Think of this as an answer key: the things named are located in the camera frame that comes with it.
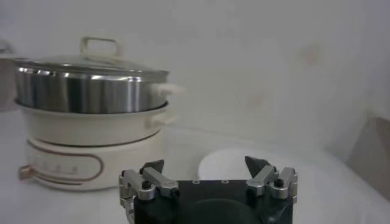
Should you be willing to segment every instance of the pot handle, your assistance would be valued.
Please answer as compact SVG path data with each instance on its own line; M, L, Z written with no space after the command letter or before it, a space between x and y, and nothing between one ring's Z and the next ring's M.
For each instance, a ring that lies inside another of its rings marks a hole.
M170 83L154 83L151 84L151 91L153 95L157 95L159 97L166 97L175 93L184 92L184 88L175 84Z
M94 41L103 41L103 42L109 42L113 43L115 45L115 52L113 54L108 54L104 52L92 52L88 49L88 42L94 40ZM122 60L121 54L122 54L122 47L119 44L119 42L115 39L110 38L101 38L101 37L82 37L80 40L80 53L85 58L95 60L96 58L100 59L106 59L106 60Z
M178 118L178 116L169 115L167 113L156 114L149 118L149 126L159 127L162 125L168 125L176 121Z

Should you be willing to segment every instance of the screw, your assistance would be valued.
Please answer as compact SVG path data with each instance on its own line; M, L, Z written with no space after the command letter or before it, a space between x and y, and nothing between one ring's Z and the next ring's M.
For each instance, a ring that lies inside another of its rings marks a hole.
M143 181L142 182L142 189L150 189L152 187L152 184L149 181Z
M278 178L274 181L274 185L275 187L283 187L285 185L285 182L282 179Z
M19 180L25 180L31 178L34 175L34 170L30 165L22 166L18 171Z

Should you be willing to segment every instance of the metal bracket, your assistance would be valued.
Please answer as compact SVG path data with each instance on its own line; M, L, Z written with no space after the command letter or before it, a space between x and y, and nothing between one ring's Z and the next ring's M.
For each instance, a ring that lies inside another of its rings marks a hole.
M129 222L129 224L134 224L134 199L121 198L121 206L123 206L126 212L127 221Z
M297 203L298 193L298 173L293 168L285 167L279 178L270 185L271 197L278 199L286 199L291 196L294 203Z
M274 166L264 166L252 179L246 181L248 190L253 191L257 197L264 194L266 185L278 178L279 173Z
M178 196L179 183L177 181L164 177L161 173L151 167L144 168L142 174L146 180L159 188L162 196L169 198Z
M126 170L119 177L119 192L124 199L137 196L142 201L149 201L155 198L156 186L145 181L134 170Z

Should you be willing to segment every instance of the lid handle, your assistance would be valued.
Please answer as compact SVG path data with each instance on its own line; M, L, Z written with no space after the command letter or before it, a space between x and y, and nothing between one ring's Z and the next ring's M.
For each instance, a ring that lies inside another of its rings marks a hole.
M89 41L103 41L103 42L109 42L113 43L115 45L115 52L114 54L108 54L104 52L92 52L88 48L88 42ZM100 58L107 58L107 59L112 59L112 60L120 60L121 59L121 46L118 43L118 41L114 39L109 39L109 38L101 38L101 37L83 37L80 40L80 53L85 56L85 57L100 57Z

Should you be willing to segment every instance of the brown trim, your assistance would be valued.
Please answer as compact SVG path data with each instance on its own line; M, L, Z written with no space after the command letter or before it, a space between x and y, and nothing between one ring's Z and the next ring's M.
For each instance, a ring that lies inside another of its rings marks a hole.
M63 147L104 148L104 147L114 147L114 146L121 146L121 145L127 145L127 144L137 143L137 142L146 140L146 139L148 139L148 138L151 138L151 137L157 135L157 133L159 133L159 132L160 132L160 131L158 130L158 131L156 131L154 134L152 134L152 135L150 135L150 136L147 136L147 137L145 137L145 138L141 138L141 139L138 139L138 140L135 140L135 141L132 141L132 142L123 142L123 143L109 144L109 145L69 145L69 144L61 144L61 143L48 142L48 141L45 141L45 140L42 140L42 139L39 139L39 141L44 142L44 143L46 143L46 144L57 145L57 146L63 146Z
M41 177L40 174L36 175L35 178L38 178L38 179L46 181L46 182L54 183L54 184L73 185L73 186L80 186L80 185L82 185L82 183L66 183L66 182L59 182L59 181L49 180L49 179Z
M38 150L38 151L41 151L41 152L44 152L44 153L48 153L48 154L54 154L54 155L60 155L60 156L74 156L74 157L90 157L90 158L94 158L96 159L99 164L100 164L100 170L97 174L95 174L94 176L92 177L88 177L88 178L65 178L65 177L55 177L55 176L51 176L51 175L46 175L46 174L43 174L43 173L40 173L38 172L37 170L36 173L37 173L37 176L40 176L40 177L44 177L44 178L48 178L48 179L53 179L53 180L59 180L59 181L75 181L75 182L84 182L84 181L91 181L93 179L96 179L100 174L102 174L103 172L103 169L104 169L104 163L103 163L103 160L100 159L98 156L94 155L94 154L87 154L87 153L65 153L65 152L53 152L51 150L48 150L48 149L43 149L41 147L38 147L36 145L34 145L32 142L30 142L29 140L27 140L27 144L29 144L31 147L33 147L34 149Z

